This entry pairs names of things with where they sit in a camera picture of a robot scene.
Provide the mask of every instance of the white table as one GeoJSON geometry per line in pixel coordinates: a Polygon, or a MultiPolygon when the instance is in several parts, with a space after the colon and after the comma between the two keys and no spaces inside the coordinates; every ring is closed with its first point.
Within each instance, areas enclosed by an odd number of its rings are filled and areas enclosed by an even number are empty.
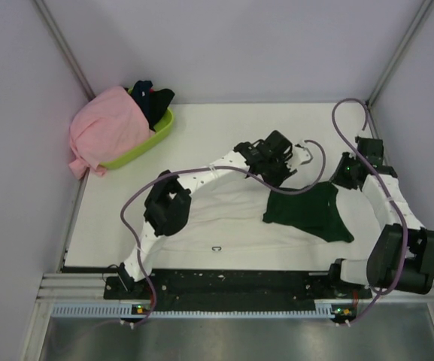
{"type": "MultiPolygon", "coordinates": [[[[174,105],[175,127],[161,144],[104,177],[89,175],[65,266],[106,267],[122,262],[135,240],[120,222],[120,209],[133,193],[161,171],[207,165],[239,142],[266,138],[274,129],[293,143],[306,138],[319,141],[327,155],[323,180],[328,180],[342,152],[349,151],[332,126],[332,107],[333,104],[327,103],[174,105]]],[[[353,139],[362,127],[363,109],[358,104],[344,104],[337,110],[337,118],[343,133],[353,139]]],[[[369,128],[364,134],[371,137],[369,128]]],[[[301,166],[285,186],[303,187],[315,179],[321,156],[314,146],[310,149],[314,154],[312,163],[301,166]]],[[[244,207],[248,215],[244,222],[226,219],[223,223],[205,223],[199,219],[211,217],[215,211],[225,213],[226,206],[229,214],[237,214],[238,206],[233,203],[233,199],[238,199],[237,193],[232,193],[234,197],[224,196],[220,209],[217,209],[218,202],[213,204],[211,199],[194,201],[188,227],[168,240],[154,266],[327,270],[336,258],[366,258],[380,233],[370,204],[358,191],[340,190],[338,194],[339,213],[355,237],[354,242],[347,244],[326,243],[293,227],[263,223],[261,216],[268,190],[252,180],[225,188],[228,193],[236,190],[256,202],[253,211],[252,207],[244,207]],[[293,239],[295,244],[290,244],[289,240],[293,239]],[[249,247],[238,243],[239,240],[247,242],[249,247]],[[209,251],[210,245],[222,242],[226,246],[236,242],[237,246],[224,247],[218,253],[209,251]]],[[[222,199],[218,191],[213,201],[222,199]]],[[[145,197],[137,199],[127,211],[128,220],[137,231],[143,222],[145,197]]]]}

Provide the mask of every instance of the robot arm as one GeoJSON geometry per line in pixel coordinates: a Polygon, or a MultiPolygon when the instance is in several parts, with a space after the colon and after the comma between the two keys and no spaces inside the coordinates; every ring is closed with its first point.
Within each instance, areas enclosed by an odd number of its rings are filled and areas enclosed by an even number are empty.
{"type": "Polygon", "coordinates": [[[144,203],[141,249],[135,246],[118,270],[125,288],[130,290],[135,282],[144,278],[138,252],[145,271],[150,274],[166,237],[181,231],[187,224],[190,203],[197,193],[205,194],[215,187],[245,178],[244,173],[219,166],[232,166],[260,175],[266,183],[278,187],[296,173],[298,165],[311,160],[312,155],[305,146],[294,147],[280,132],[273,131],[264,141],[238,144],[233,151],[211,163],[206,172],[175,175],[155,184],[144,203]]]}
{"type": "Polygon", "coordinates": [[[381,235],[368,259],[338,259],[331,266],[340,280],[351,284],[370,284],[387,288],[396,276],[402,249],[402,225],[394,201],[408,227],[408,251],[396,290],[428,293],[434,279],[434,231],[426,229],[415,217],[399,188],[397,174],[383,165],[382,140],[357,138],[357,149],[374,166],[390,192],[387,197],[376,176],[357,158],[344,153],[332,180],[346,188],[359,188],[369,200],[378,219],[381,235]]]}

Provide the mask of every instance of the pink towel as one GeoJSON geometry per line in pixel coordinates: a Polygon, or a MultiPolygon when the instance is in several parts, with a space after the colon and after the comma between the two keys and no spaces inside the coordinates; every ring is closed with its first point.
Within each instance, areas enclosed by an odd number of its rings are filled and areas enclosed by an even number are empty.
{"type": "Polygon", "coordinates": [[[153,134],[140,107],[121,86],[105,90],[73,119],[69,144],[76,160],[69,164],[80,179],[87,168],[102,176],[110,162],[153,134]]]}

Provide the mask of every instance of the clothing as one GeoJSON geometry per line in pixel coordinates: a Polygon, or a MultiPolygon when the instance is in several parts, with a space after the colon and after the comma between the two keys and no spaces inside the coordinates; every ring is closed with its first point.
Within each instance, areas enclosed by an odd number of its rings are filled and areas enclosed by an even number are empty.
{"type": "Polygon", "coordinates": [[[170,89],[150,93],[150,118],[147,118],[150,129],[155,130],[155,124],[163,118],[174,96],[175,93],[170,89]]]}
{"type": "Polygon", "coordinates": [[[327,242],[352,242],[354,237],[338,213],[337,192],[330,182],[318,183],[297,196],[270,192],[263,221],[294,226],[327,242]]]}
{"type": "Polygon", "coordinates": [[[69,164],[80,179],[91,168],[97,175],[106,172],[99,164],[110,162],[146,141],[153,132],[132,97],[121,86],[105,90],[73,119],[70,147],[76,160],[69,164]]]}
{"type": "Polygon", "coordinates": [[[150,91],[153,83],[150,80],[139,80],[135,83],[130,96],[138,104],[141,111],[147,118],[150,119],[150,91]]]}

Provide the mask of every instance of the gray floor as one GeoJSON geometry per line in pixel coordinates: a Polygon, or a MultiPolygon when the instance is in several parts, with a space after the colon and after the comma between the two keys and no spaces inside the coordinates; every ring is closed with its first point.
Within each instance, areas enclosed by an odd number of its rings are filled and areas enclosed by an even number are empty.
{"type": "Polygon", "coordinates": [[[99,322],[52,320],[42,360],[434,361],[425,305],[378,305],[351,328],[328,320],[153,320],[134,331],[107,323],[77,338],[99,322]]]}

